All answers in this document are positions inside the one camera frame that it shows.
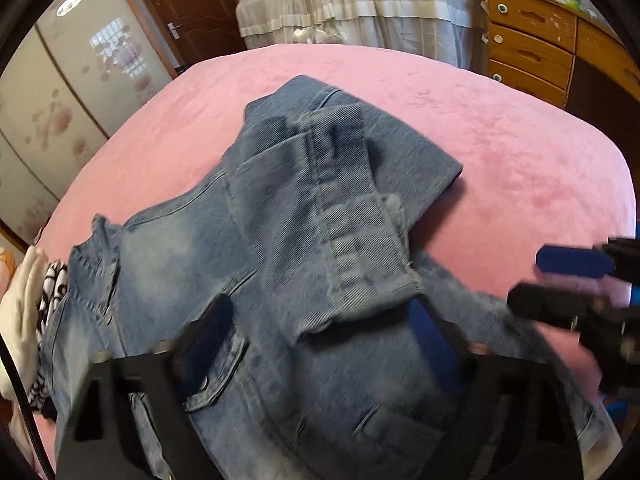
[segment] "black cable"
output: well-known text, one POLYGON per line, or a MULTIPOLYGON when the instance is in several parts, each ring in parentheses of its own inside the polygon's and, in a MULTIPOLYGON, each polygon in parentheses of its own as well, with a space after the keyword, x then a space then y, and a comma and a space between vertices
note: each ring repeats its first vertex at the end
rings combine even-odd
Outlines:
POLYGON ((4 369, 6 370, 7 375, 9 375, 9 380, 14 387, 15 397, 18 399, 20 412, 22 413, 22 418, 24 419, 24 423, 27 427, 27 433, 29 433, 29 438, 33 444, 33 449, 38 457, 38 462, 40 462, 40 466, 44 471, 44 475, 47 477, 47 480, 54 480, 56 478, 56 474, 53 472, 53 468, 51 467, 49 458, 47 457, 47 452, 44 451, 44 446, 42 445, 42 440, 40 439, 40 434, 36 427, 36 421, 33 419, 33 413, 31 413, 27 393, 24 391, 24 387, 22 386, 22 379, 20 378, 20 374, 15 367, 14 359, 11 357, 11 353, 6 347, 1 334, 0 359, 2 359, 4 369))

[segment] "pink blanket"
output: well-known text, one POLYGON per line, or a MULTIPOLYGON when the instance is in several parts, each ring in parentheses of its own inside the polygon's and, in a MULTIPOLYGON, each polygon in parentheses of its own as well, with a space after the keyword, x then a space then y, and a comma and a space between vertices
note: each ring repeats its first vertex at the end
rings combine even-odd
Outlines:
MULTIPOLYGON (((94 214, 124 222, 187 191, 234 141, 244 106, 298 74, 386 110, 464 164, 453 193, 427 212, 413 236, 474 290, 504 296, 519 280, 535 280, 542 244, 589 246, 634 234, 626 163, 607 137, 581 120, 423 57, 280 44, 200 63, 162 90, 82 170, 40 246, 66 260, 71 247, 90 236, 94 214)), ((628 303, 626 285, 591 286, 628 303)), ((590 355, 575 337, 543 330, 595 399, 599 376, 590 355)))

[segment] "bed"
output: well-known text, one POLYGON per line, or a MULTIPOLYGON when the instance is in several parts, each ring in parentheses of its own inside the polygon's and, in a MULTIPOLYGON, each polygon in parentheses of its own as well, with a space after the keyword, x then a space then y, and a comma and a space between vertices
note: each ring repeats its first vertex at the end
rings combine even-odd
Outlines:
POLYGON ((240 0, 248 48, 343 43, 401 50, 480 69, 481 0, 240 0))
MULTIPOLYGON (((96 213, 124 222, 187 191, 233 143, 244 106, 301 73, 401 118, 464 164, 412 238, 471 289, 504 296, 519 280, 541 279, 533 261, 544 243, 589 246, 634 234, 636 203, 625 161, 589 124, 424 57, 279 44, 200 63, 151 99, 84 167, 40 247, 66 260, 71 247, 90 236, 96 213)), ((628 303, 628 286, 616 280, 572 285, 628 303)), ((575 337, 542 330, 588 397, 597 399, 599 375, 590 355, 575 337)), ((54 429, 42 421, 40 427, 50 445, 54 429)))

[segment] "denim jacket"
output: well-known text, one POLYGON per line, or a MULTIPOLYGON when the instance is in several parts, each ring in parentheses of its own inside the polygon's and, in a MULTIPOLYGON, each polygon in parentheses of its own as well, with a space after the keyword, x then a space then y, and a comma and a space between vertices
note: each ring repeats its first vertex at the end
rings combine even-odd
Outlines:
MULTIPOLYGON (((42 349, 57 444, 97 351, 147 352, 224 292, 234 326, 184 409, 226 478, 415 478, 459 406, 422 356, 407 300, 427 295, 496 353, 554 358, 503 302, 410 255, 408 230, 461 170, 406 124, 306 76, 249 104, 194 189, 124 225, 97 216, 73 249, 42 349)), ((602 422, 558 369, 585 449, 602 422)), ((145 396, 132 405, 166 478, 145 396)))

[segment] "wooden dresser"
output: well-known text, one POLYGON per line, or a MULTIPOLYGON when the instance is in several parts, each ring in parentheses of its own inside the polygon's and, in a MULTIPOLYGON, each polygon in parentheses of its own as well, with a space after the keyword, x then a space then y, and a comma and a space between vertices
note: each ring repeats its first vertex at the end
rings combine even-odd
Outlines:
POLYGON ((593 124, 640 198, 640 70, 612 30, 555 0, 487 0, 489 77, 593 124))

